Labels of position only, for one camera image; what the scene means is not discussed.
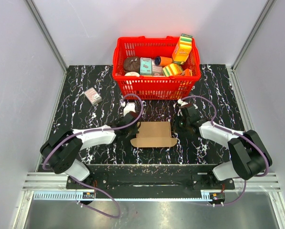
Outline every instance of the red plastic shopping basket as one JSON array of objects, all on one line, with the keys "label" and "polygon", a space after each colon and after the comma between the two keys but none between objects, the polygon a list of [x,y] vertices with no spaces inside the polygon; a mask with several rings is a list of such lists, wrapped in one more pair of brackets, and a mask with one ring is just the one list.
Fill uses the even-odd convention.
[{"label": "red plastic shopping basket", "polygon": [[179,37],[145,38],[120,37],[113,58],[113,78],[122,94],[133,93],[142,99],[180,99],[186,97],[201,77],[200,58],[192,40],[192,51],[182,68],[190,68],[192,76],[125,76],[123,62],[129,56],[155,59],[156,56],[171,57]]}]

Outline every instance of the cardboard box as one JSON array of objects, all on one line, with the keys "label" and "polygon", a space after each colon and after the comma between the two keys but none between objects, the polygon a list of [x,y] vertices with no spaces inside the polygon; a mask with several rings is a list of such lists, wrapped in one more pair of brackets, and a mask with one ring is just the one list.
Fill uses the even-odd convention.
[{"label": "cardboard box", "polygon": [[172,147],[177,139],[171,137],[170,122],[141,122],[136,138],[131,144],[137,148]]}]

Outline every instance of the teal box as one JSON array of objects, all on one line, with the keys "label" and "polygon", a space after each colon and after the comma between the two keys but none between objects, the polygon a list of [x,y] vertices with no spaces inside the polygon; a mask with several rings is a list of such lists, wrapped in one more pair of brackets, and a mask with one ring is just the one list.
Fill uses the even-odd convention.
[{"label": "teal box", "polygon": [[141,57],[140,75],[152,75],[152,59]]}]

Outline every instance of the cable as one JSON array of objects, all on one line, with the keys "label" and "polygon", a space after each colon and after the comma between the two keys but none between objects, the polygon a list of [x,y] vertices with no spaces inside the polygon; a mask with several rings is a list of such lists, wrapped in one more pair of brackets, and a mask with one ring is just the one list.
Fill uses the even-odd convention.
[{"label": "cable", "polygon": [[[217,109],[215,108],[214,104],[213,104],[210,100],[208,100],[208,99],[206,99],[206,98],[204,98],[204,97],[202,97],[202,96],[190,95],[190,96],[187,96],[187,97],[183,98],[182,101],[185,100],[185,99],[188,99],[188,98],[200,98],[200,99],[202,99],[202,100],[207,101],[207,102],[213,107],[213,109],[214,109],[214,116],[213,116],[213,117],[211,118],[211,120],[210,120],[210,123],[212,124],[212,126],[218,128],[218,129],[220,129],[220,130],[223,130],[223,131],[225,131],[225,132],[227,132],[227,133],[230,133],[230,134],[233,134],[233,135],[237,135],[238,137],[240,137],[240,138],[244,139],[245,141],[247,141],[252,147],[254,147],[254,148],[258,151],[258,153],[261,155],[261,157],[262,157],[262,158],[264,159],[264,161],[265,161],[265,172],[264,172],[263,174],[261,174],[261,175],[256,175],[256,177],[264,177],[264,176],[266,176],[266,175],[268,174],[268,170],[269,170],[268,161],[267,161],[267,159],[266,159],[266,157],[265,157],[265,154],[262,152],[262,150],[261,150],[258,146],[256,146],[256,145],[255,145],[251,140],[249,140],[247,137],[245,137],[245,136],[243,136],[243,135],[241,135],[241,134],[239,134],[239,133],[237,133],[237,132],[233,132],[233,131],[231,131],[231,130],[229,130],[229,129],[226,129],[226,128],[222,127],[222,126],[216,125],[216,124],[214,123],[214,119],[215,119],[216,116],[217,116]],[[225,206],[229,206],[229,205],[234,204],[235,202],[237,202],[239,199],[241,199],[242,196],[243,196],[243,194],[244,194],[244,192],[245,192],[245,189],[246,189],[246,180],[244,181],[244,188],[243,188],[243,191],[242,191],[242,193],[240,194],[240,196],[239,196],[237,199],[235,199],[234,201],[232,201],[232,202],[230,202],[230,203],[226,203],[226,204],[224,204],[224,205],[225,205]]]},{"label": "cable", "polygon": [[[93,129],[89,129],[89,130],[86,130],[86,131],[83,131],[83,132],[78,132],[78,133],[75,133],[75,134],[72,134],[72,135],[66,137],[66,138],[63,139],[59,144],[57,144],[57,146],[54,147],[54,149],[48,154],[48,156],[45,158],[45,160],[44,160],[44,162],[43,162],[42,168],[43,168],[44,170],[50,170],[50,168],[47,168],[47,167],[46,167],[46,164],[48,163],[48,161],[49,161],[49,159],[51,158],[51,156],[58,150],[58,148],[60,148],[61,145],[63,145],[65,142],[67,142],[68,140],[72,139],[73,137],[76,137],[76,136],[78,136],[78,135],[83,135],[83,134],[86,134],[86,133],[90,133],[90,132],[95,132],[95,131],[121,130],[121,129],[127,128],[127,127],[129,127],[129,126],[135,124],[135,123],[140,119],[140,117],[141,117],[142,114],[143,114],[143,102],[142,102],[142,100],[141,100],[141,98],[140,98],[139,96],[137,96],[137,95],[135,95],[135,94],[127,94],[127,95],[125,95],[125,96],[123,97],[122,103],[124,102],[125,98],[127,98],[127,97],[129,97],[129,96],[134,96],[134,97],[136,97],[136,98],[139,100],[140,104],[141,104],[140,113],[138,114],[137,118],[136,118],[133,122],[131,122],[131,123],[127,124],[127,125],[120,126],[120,127],[115,127],[115,128],[104,128],[104,129],[101,129],[101,128],[99,128],[99,127],[98,127],[98,128],[93,128]],[[87,185],[87,184],[84,184],[83,182],[77,180],[77,179],[74,178],[74,177],[71,177],[71,178],[72,178],[73,180],[75,180],[77,183],[79,183],[79,184],[81,184],[81,185],[83,185],[83,186],[85,186],[85,187],[88,187],[88,188],[90,188],[90,189],[94,189],[94,190],[100,191],[100,192],[102,192],[103,194],[105,194],[107,197],[109,197],[109,198],[114,202],[114,204],[117,206],[117,209],[118,209],[118,216],[109,215],[109,214],[107,214],[107,213],[105,213],[105,212],[102,212],[102,211],[100,211],[100,210],[98,210],[98,209],[95,209],[95,208],[93,208],[93,207],[87,206],[87,205],[85,205],[85,204],[81,204],[82,206],[85,206],[86,208],[89,208],[89,209],[91,209],[91,210],[94,210],[94,211],[96,211],[96,212],[98,212],[98,213],[100,213],[100,214],[103,214],[103,215],[105,215],[105,216],[107,216],[107,217],[110,217],[110,218],[115,218],[115,219],[120,218],[120,216],[121,216],[120,206],[119,206],[119,204],[116,202],[116,200],[114,200],[114,198],[110,196],[110,194],[108,194],[107,192],[105,192],[105,191],[103,191],[102,189],[99,189],[99,188],[97,188],[97,187],[93,187],[93,186],[89,186],[89,185]]]}]

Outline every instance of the brown round object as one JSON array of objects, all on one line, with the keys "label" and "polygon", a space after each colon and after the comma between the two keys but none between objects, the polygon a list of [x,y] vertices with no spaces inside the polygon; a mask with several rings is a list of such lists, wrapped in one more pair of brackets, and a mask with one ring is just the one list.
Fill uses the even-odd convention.
[{"label": "brown round object", "polygon": [[123,69],[126,73],[137,72],[139,73],[141,67],[140,58],[137,56],[131,56],[124,60]]}]

